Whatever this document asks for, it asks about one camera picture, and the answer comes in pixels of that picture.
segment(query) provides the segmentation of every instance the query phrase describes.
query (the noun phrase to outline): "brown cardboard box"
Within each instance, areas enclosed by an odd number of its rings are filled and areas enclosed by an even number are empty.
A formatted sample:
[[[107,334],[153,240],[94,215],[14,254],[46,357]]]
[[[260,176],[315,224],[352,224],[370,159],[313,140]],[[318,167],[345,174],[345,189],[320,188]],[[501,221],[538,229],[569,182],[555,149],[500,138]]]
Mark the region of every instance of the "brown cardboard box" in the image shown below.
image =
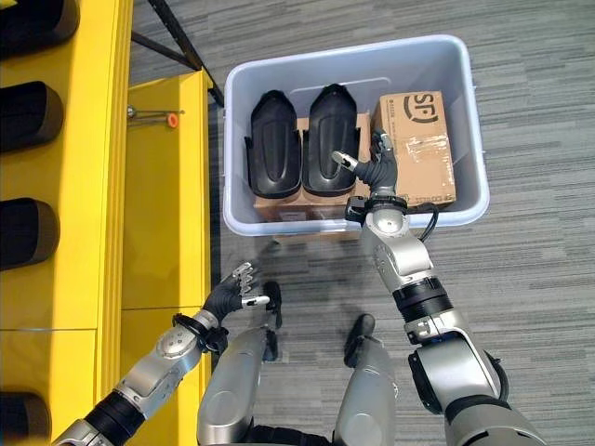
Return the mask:
[[[360,128],[359,159],[370,160],[370,115],[360,113],[357,115],[356,126]],[[308,118],[297,119],[297,129],[300,133],[308,130]],[[267,221],[303,221],[322,220],[329,218],[343,218],[345,204],[353,195],[368,196],[370,189],[359,179],[350,192],[337,197],[319,197],[307,193],[304,188],[291,197],[278,200],[256,197],[255,209]]]
[[[392,139],[399,175],[397,195],[410,205],[456,199],[443,96],[423,91],[380,97],[374,128]]]

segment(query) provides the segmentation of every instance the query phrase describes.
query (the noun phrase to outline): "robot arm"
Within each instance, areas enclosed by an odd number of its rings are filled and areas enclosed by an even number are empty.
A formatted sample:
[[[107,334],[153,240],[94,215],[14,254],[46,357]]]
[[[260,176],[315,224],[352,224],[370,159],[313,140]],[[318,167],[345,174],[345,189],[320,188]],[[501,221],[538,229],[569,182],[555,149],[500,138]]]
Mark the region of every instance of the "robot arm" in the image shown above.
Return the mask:
[[[346,219],[362,225],[361,243],[392,294],[409,341],[417,393],[432,413],[445,414],[447,444],[546,444],[506,403],[508,381],[498,361],[479,345],[453,307],[423,243],[409,230],[406,202],[397,198],[397,166],[390,138],[373,135],[375,160],[360,163],[342,152],[333,159],[370,186],[370,198],[351,197]]]
[[[253,288],[254,272],[252,264],[242,264],[215,287],[192,318],[174,316],[174,327],[161,336],[155,348],[85,419],[75,421],[53,444],[119,446],[128,441],[169,400],[203,352],[227,346],[226,332],[220,328],[225,316],[240,308],[269,303],[268,296],[247,295]]]

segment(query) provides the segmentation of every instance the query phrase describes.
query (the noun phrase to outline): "printed logo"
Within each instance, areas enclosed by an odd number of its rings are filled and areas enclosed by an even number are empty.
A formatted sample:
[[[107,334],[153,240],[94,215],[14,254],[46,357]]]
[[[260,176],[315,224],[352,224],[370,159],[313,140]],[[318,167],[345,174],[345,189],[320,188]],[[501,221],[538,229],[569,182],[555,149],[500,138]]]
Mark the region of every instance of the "printed logo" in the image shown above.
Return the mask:
[[[405,96],[403,106],[405,114],[414,123],[428,124],[438,121],[434,96],[431,94]]]

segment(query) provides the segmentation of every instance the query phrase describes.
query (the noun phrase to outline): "yellow shelving unit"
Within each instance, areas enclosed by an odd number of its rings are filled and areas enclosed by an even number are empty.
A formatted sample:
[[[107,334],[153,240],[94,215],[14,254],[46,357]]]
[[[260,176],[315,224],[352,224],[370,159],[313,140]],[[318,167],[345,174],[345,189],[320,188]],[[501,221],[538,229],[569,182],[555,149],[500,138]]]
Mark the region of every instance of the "yellow shelving unit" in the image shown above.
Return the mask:
[[[154,348],[175,313],[193,315],[210,292],[210,83],[205,72],[195,72],[129,90],[128,103],[138,110],[183,113],[178,128],[128,129],[121,374]],[[196,412],[210,371],[210,355],[203,355],[129,444],[195,444]]]
[[[65,110],[54,141],[0,157],[0,199],[33,197],[59,217],[55,255],[0,273],[0,388],[39,394],[52,439],[149,351],[171,314],[194,313],[210,286],[211,81],[197,72],[132,87],[128,99],[132,4],[80,0],[69,42],[0,65],[1,86],[44,81]],[[161,106],[153,92],[185,111],[179,128],[126,132],[128,101]],[[176,428],[189,444],[209,373],[207,359],[135,444],[176,444],[146,440]]]

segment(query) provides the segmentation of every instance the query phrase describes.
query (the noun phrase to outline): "plastic storage bin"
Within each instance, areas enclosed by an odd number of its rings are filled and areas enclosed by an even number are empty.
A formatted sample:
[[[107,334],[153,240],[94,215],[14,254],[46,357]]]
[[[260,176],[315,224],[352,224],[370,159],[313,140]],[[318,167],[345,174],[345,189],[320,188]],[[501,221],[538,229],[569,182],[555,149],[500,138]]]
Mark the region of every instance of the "plastic storage bin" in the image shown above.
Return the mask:
[[[248,186],[244,137],[250,113],[263,93],[278,89],[293,103],[298,117],[308,116],[325,85],[345,85],[358,112],[373,112],[388,93],[440,90],[448,124],[456,183],[456,202],[440,214],[438,226],[458,226],[483,215],[489,190],[475,104],[469,53],[451,35],[430,35],[364,46],[350,46],[235,67],[225,84],[225,190],[223,216],[241,235],[279,235],[358,230],[344,219],[265,222],[253,207]],[[414,228],[430,215],[411,216]]]

